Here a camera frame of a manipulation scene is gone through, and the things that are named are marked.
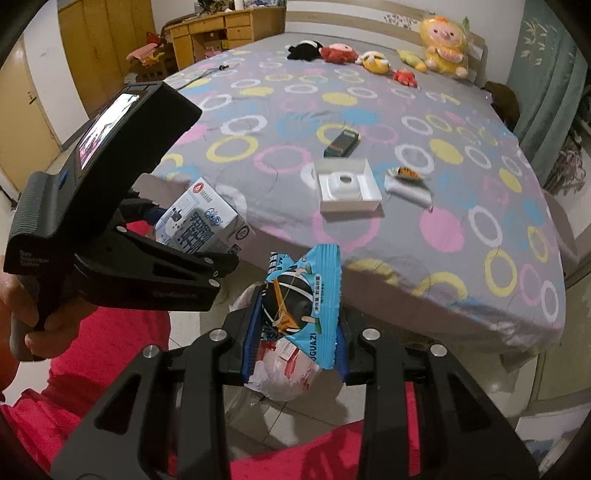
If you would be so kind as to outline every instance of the wooden wardrobe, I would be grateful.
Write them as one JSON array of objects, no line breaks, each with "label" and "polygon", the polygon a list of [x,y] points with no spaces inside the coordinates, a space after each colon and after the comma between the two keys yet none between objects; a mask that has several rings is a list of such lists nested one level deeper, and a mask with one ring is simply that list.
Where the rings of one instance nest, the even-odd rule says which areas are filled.
[{"label": "wooden wardrobe", "polygon": [[123,88],[125,57],[155,30],[150,0],[77,0],[58,18],[74,84],[92,117]]}]

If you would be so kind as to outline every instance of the yellow plush toy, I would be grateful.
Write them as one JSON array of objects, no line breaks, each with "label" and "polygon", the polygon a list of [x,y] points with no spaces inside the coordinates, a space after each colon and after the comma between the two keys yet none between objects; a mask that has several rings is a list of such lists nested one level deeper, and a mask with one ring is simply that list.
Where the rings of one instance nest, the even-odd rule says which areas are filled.
[{"label": "yellow plush toy", "polygon": [[390,62],[383,53],[369,50],[355,60],[357,65],[363,65],[366,70],[378,75],[385,75],[390,71]]},{"label": "yellow plush toy", "polygon": [[459,78],[468,76],[468,40],[459,25],[445,17],[427,18],[421,23],[421,39],[429,70]]},{"label": "yellow plush toy", "polygon": [[406,65],[410,65],[413,69],[417,69],[421,73],[427,71],[427,65],[425,65],[425,62],[413,52],[408,50],[398,50],[398,56],[402,62]]}]

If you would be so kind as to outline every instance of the white cardboard box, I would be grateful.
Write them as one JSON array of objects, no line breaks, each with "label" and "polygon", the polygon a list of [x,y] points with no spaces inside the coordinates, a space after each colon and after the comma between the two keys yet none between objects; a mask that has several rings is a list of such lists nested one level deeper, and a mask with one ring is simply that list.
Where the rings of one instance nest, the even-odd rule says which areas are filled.
[{"label": "white cardboard box", "polygon": [[154,229],[158,242],[188,254],[238,255],[255,237],[252,228],[203,178],[173,203]]},{"label": "white cardboard box", "polygon": [[320,211],[373,212],[382,192],[367,160],[323,158],[314,162]]}]

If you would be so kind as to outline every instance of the finger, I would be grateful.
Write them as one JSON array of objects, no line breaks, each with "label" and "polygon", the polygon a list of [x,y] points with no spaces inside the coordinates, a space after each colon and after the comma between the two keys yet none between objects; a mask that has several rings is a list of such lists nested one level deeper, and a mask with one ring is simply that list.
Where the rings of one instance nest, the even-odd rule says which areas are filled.
[{"label": "finger", "polygon": [[69,349],[78,337],[78,325],[59,332],[31,332],[25,337],[25,345],[33,355],[55,358]]},{"label": "finger", "polygon": [[0,300],[22,322],[34,327],[39,321],[37,306],[25,287],[14,275],[0,271]]},{"label": "finger", "polygon": [[59,332],[77,326],[86,317],[92,315],[98,307],[88,303],[81,297],[76,297],[58,307],[47,318],[45,329],[48,332]]}]

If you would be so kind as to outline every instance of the open white box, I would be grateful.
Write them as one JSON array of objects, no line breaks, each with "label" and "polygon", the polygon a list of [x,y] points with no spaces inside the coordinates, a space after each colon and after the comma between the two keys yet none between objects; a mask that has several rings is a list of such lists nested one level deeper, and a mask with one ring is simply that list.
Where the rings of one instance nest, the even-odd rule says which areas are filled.
[{"label": "open white box", "polygon": [[373,212],[382,201],[367,160],[323,158],[314,162],[321,212]]}]

